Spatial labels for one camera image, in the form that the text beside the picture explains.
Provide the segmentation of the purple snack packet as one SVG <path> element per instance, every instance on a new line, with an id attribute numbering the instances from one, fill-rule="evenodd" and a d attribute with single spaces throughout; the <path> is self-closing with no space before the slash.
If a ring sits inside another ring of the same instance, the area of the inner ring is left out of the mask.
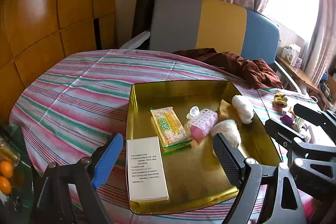
<path id="1" fill-rule="evenodd" d="M 282 112 L 280 121 L 286 126 L 291 127 L 295 123 L 295 116 L 290 112 L 284 111 Z"/>

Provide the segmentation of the cream sock roll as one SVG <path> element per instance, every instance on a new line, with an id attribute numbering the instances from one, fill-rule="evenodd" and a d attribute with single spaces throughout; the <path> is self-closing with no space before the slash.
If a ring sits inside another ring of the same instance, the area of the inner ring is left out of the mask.
<path id="1" fill-rule="evenodd" d="M 237 148 L 242 142 L 237 124 L 233 119 L 227 119 L 214 125 L 210 134 L 214 137 L 218 133 L 222 133 L 232 147 Z"/>

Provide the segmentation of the pink plastic hair roller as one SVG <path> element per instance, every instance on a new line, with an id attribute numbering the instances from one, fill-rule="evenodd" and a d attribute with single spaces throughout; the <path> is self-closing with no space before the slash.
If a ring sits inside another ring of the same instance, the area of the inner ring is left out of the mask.
<path id="1" fill-rule="evenodd" d="M 200 110 L 200 114 L 193 119 L 188 119 L 187 129 L 193 139 L 202 140 L 218 121 L 218 114 L 210 109 Z"/>

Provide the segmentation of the small clear plastic cup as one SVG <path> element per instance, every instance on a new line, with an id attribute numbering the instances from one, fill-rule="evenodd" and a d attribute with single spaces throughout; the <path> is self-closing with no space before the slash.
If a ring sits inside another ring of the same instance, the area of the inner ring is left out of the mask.
<path id="1" fill-rule="evenodd" d="M 200 114 L 200 110 L 198 106 L 193 106 L 192 108 L 190 108 L 186 118 L 193 119 L 193 118 L 196 118 L 199 114 Z"/>

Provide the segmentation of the rice cracker packet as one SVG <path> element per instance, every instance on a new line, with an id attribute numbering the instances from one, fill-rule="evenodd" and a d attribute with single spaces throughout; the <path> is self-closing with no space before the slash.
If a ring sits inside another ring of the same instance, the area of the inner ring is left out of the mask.
<path id="1" fill-rule="evenodd" d="M 151 108 L 150 112 L 163 148 L 179 147 L 192 141 L 172 106 L 160 109 Z"/>
<path id="2" fill-rule="evenodd" d="M 305 120 L 300 117 L 295 117 L 293 124 L 291 125 L 292 129 L 296 132 L 301 132 L 301 130 L 307 130 L 307 125 Z"/>

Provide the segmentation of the white rectangular box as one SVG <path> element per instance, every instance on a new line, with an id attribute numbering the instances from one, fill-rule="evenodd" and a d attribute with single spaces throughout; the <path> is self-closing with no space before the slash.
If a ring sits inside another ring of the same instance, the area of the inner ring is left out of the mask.
<path id="1" fill-rule="evenodd" d="M 134 202 L 168 200 L 158 137 L 128 140 L 126 155 L 129 200 Z"/>

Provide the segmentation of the wooden side shelf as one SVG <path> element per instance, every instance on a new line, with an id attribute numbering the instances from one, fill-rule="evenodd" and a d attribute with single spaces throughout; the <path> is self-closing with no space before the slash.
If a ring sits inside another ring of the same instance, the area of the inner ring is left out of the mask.
<path id="1" fill-rule="evenodd" d="M 300 91 L 302 92 L 302 94 L 307 93 L 307 90 L 309 90 L 313 92 L 314 94 L 319 95 L 321 97 L 323 108 L 332 110 L 333 105 L 331 104 L 331 102 L 329 102 L 327 97 L 321 92 L 321 89 L 318 87 L 318 85 L 313 84 L 310 78 L 307 77 L 307 75 L 301 69 L 291 66 L 288 63 L 288 61 L 283 59 L 281 56 L 276 56 L 276 61 L 291 76 L 291 78 L 300 88 Z"/>

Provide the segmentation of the striped pink green tablecloth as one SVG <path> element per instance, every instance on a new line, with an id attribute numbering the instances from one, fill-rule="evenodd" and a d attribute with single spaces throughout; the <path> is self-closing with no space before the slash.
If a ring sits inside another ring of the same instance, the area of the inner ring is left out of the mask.
<path id="1" fill-rule="evenodd" d="M 114 132 L 126 132 L 131 86 L 171 80 L 228 80 L 252 102 L 262 122 L 279 118 L 275 90 L 252 89 L 208 64 L 156 51 L 102 50 L 70 55 L 29 85 L 10 114 L 22 130 L 38 174 L 49 162 L 72 164 L 91 155 Z"/>

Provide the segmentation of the gold metal tray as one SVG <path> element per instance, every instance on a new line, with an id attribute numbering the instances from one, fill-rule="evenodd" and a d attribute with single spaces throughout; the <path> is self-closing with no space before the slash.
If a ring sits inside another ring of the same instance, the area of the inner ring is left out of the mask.
<path id="1" fill-rule="evenodd" d="M 134 84 L 131 87 L 126 138 L 157 136 L 150 109 L 173 107 L 182 124 L 187 123 L 190 108 L 217 110 L 221 100 L 231 102 L 240 91 L 230 81 L 181 80 Z M 241 148 L 246 156 L 264 165 L 276 166 L 280 156 L 258 116 L 239 129 Z M 235 197 L 232 186 L 217 157 L 210 136 L 200 143 L 161 148 L 168 200 L 130 201 L 133 213 L 164 215 L 183 213 L 212 206 Z"/>

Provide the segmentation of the dark red cloth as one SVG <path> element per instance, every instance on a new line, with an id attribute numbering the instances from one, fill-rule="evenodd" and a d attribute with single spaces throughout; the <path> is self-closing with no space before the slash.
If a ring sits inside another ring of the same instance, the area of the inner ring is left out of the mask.
<path id="1" fill-rule="evenodd" d="M 245 80 L 254 89 L 283 88 L 279 77 L 263 59 L 248 60 L 232 52 L 218 53 L 213 48 L 181 50 L 174 53 L 220 68 Z"/>

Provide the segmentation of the upper orange fruit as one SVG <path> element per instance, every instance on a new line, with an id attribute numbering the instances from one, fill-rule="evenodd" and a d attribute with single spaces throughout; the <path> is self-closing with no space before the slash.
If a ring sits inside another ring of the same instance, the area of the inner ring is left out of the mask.
<path id="1" fill-rule="evenodd" d="M 8 161 L 1 161 L 0 162 L 0 173 L 3 177 L 10 179 L 14 174 L 14 166 L 11 162 Z"/>

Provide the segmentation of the orange fruit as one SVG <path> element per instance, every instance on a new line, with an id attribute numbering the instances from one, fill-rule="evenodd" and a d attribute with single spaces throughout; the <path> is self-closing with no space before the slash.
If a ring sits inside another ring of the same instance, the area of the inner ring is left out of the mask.
<path id="1" fill-rule="evenodd" d="M 0 173 L 3 177 L 10 179 L 14 174 L 14 166 L 11 162 L 8 161 L 1 161 L 0 162 Z"/>
<path id="2" fill-rule="evenodd" d="M 0 177 L 0 191 L 5 195 L 8 196 L 12 192 L 12 187 L 9 180 L 3 176 Z"/>

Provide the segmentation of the lower orange fruit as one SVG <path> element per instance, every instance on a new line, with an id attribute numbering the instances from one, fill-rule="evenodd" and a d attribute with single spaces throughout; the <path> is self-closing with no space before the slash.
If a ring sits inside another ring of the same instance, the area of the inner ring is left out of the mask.
<path id="1" fill-rule="evenodd" d="M 3 176 L 0 177 L 0 191 L 5 195 L 8 196 L 12 192 L 12 187 L 9 180 Z"/>

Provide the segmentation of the grey yellow blue chair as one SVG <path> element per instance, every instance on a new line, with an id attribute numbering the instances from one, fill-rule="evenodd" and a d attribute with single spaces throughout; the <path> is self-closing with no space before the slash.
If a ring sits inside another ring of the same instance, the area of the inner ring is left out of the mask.
<path id="1" fill-rule="evenodd" d="M 122 46 L 135 50 L 148 43 L 152 51 L 214 48 L 244 59 L 263 59 L 297 92 L 298 85 L 276 61 L 280 32 L 270 19 L 219 0 L 154 0 L 151 25 Z"/>

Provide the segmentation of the wooden wardrobe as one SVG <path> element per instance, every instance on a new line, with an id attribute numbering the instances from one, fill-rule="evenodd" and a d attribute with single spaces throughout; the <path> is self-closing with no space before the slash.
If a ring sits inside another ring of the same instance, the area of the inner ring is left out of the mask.
<path id="1" fill-rule="evenodd" d="M 65 57 L 117 47 L 115 0 L 1 0 L 1 124 L 34 80 Z"/>

